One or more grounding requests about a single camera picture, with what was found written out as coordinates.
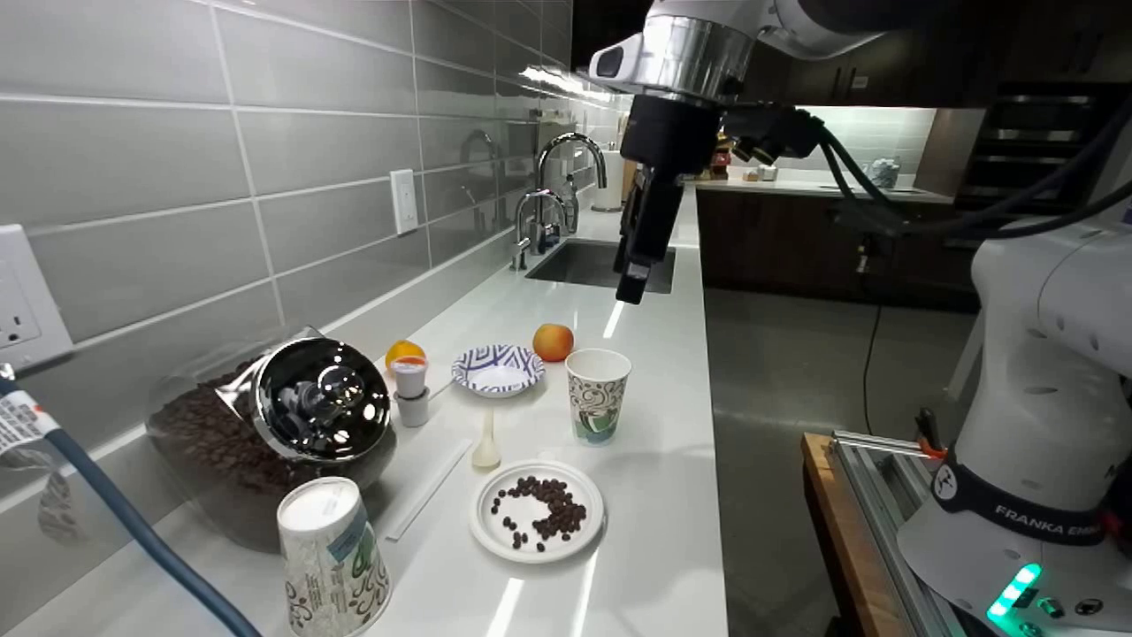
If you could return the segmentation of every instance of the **cabinet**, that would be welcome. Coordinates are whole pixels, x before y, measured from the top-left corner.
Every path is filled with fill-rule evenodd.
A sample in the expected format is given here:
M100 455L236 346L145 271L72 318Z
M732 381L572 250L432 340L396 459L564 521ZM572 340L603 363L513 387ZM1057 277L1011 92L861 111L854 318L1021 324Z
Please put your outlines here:
M965 107L994 92L999 13L992 2L948 2L915 29L889 33L836 61L792 61L758 45L751 98Z
M913 220L950 210L908 205ZM700 190L705 282L864 304L972 312L969 246L915 236L882 241L861 277L861 230L836 224L836 198Z
M1001 82L1132 82L1130 0L1029 0L1008 44Z
M983 107L1015 82L1132 82L1130 0L963 0L836 61L758 45L751 98Z

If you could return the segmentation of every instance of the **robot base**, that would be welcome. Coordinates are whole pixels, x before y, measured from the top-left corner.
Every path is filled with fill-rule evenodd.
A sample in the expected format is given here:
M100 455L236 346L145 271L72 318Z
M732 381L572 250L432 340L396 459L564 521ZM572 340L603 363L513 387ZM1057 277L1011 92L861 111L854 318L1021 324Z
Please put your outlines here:
M1034 541L976 514L948 514L935 500L895 541L926 587L999 632L1132 632L1132 564L1110 541L1087 547Z

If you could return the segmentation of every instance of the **kitchen floor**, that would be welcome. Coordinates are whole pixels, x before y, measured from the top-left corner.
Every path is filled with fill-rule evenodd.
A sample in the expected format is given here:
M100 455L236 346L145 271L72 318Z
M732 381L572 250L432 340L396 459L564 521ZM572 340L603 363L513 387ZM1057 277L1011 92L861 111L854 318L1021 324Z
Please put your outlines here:
M708 289L732 637L823 632L836 599L802 502L799 434L871 420L908 440L915 410L935 408L950 440L963 408L946 387L969 324L946 312Z

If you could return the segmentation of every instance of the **kitchen sink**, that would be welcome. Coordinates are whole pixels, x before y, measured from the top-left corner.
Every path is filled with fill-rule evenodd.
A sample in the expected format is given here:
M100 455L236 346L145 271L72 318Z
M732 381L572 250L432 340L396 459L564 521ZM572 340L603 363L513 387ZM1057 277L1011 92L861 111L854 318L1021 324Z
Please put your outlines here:
M581 282L581 288L620 288L620 271L613 270L616 245L607 241L566 241L551 246L526 278L555 278L555 282ZM673 270L677 250L667 246L666 261L651 266L649 289L673 292Z

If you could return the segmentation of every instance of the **orange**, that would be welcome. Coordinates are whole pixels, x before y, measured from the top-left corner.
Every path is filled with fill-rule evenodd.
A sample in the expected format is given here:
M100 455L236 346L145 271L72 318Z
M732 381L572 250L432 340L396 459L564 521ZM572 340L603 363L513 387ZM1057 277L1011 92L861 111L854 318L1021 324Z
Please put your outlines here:
M394 346L384 349L384 375L394 360L429 360L425 346L419 346L414 340L394 340Z
M531 340L531 349L534 349L540 360L549 360L549 363L566 360L571 349L572 349L572 333L571 333L571 324L558 324L558 321L537 324L537 330L534 330L534 340Z

